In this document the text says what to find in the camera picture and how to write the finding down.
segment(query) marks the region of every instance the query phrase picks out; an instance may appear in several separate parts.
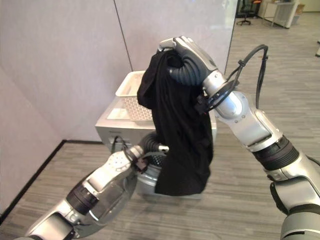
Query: laundry basket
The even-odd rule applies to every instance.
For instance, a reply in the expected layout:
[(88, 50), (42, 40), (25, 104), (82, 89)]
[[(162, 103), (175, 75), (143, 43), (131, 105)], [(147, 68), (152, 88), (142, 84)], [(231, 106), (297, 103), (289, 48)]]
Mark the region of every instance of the laundry basket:
[(128, 73), (115, 93), (117, 97), (120, 97), (130, 120), (134, 122), (152, 121), (151, 110), (139, 105), (137, 99), (137, 91), (144, 73), (145, 71), (132, 71)]

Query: cable tie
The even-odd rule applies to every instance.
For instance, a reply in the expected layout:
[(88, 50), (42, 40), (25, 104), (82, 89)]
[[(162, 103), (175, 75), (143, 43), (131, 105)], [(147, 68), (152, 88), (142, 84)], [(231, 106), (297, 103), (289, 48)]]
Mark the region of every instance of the cable tie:
[(239, 64), (241, 67), (246, 66), (246, 63), (245, 63), (243, 60), (239, 60), (239, 61), (238, 61), (238, 64)]

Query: cable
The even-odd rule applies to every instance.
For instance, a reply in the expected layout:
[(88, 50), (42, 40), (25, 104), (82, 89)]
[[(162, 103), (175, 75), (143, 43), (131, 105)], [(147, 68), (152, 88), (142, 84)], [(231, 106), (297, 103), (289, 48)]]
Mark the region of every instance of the cable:
[(260, 50), (263, 50), (263, 57), (262, 57), (262, 62), (261, 62), (261, 67), (257, 79), (257, 84), (256, 84), (256, 92), (255, 92), (255, 107), (258, 109), (259, 108), (259, 99), (260, 99), (260, 92), (262, 88), (262, 83), (264, 81), (264, 76), (266, 72), (266, 66), (267, 66), (267, 52), (268, 52), (268, 46), (261, 44), (254, 48), (245, 58), (244, 60), (239, 60), (239, 66), (232, 71), (232, 73), (228, 76), (226, 79), (226, 82), (228, 82), (231, 77), (236, 73), (234, 80), (232, 80), (232, 84), (230, 88), (224, 93), (223, 97), (215, 104), (210, 106), (209, 110), (215, 109), (218, 107), (228, 96), (229, 94), (235, 89), (236, 85), (239, 83), (238, 79), (241, 74), (242, 69), (246, 66), (246, 64), (249, 62), (249, 60)]
[(318, 165), (320, 166), (320, 161), (319, 161), (319, 160), (317, 160), (317, 159), (315, 159), (315, 158), (313, 158), (313, 157), (311, 157), (311, 156), (308, 156), (308, 155), (306, 155), (306, 157), (307, 157), (309, 160), (311, 160), (312, 162), (314, 162), (314, 163), (316, 163), (316, 164), (318, 164)]
[(128, 146), (127, 146), (125, 140), (121, 136), (117, 135), (113, 139), (113, 143), (112, 143), (112, 147), (111, 147), (111, 154), (115, 153), (117, 139), (121, 140), (121, 143), (122, 143), (121, 150), (127, 150), (128, 149)]

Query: gray carpet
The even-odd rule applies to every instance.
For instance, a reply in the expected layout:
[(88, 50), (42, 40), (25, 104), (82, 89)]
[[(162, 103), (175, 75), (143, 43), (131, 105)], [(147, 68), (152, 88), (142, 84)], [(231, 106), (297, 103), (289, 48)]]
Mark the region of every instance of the gray carpet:
[[(269, 46), (260, 108), (297, 148), (320, 159), (320, 13), (303, 13), (290, 29), (235, 26), (227, 73), (259, 44)], [(253, 98), (262, 53), (245, 67), (239, 90)], [(103, 164), (103, 145), (65, 144), (0, 226), (0, 239), (23, 236), (84, 175)], [(262, 167), (218, 123), (211, 177), (201, 200), (134, 194), (116, 220), (88, 240), (276, 240), (285, 215), (269, 193)]]

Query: black baseboard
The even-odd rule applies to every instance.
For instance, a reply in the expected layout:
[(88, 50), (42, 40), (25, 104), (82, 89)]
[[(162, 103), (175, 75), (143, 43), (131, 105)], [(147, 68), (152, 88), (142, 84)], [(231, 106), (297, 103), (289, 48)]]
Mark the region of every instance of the black baseboard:
[(66, 140), (68, 144), (103, 144), (102, 141), (86, 141), (86, 140)]
[(101, 141), (85, 141), (85, 140), (62, 140), (59, 145), (53, 150), (53, 152), (49, 155), (49, 157), (44, 161), (44, 163), (39, 167), (39, 169), (35, 172), (35, 174), (30, 178), (30, 180), (24, 185), (21, 191), (17, 194), (17, 196), (13, 199), (11, 204), (6, 208), (6, 210), (0, 215), (0, 225), (4, 222), (10, 212), (14, 209), (26, 191), (30, 188), (30, 186), (34, 183), (40, 173), (46, 168), (46, 166), (50, 163), (50, 161), (54, 158), (57, 152), (62, 148), (65, 143), (71, 144), (103, 144)]

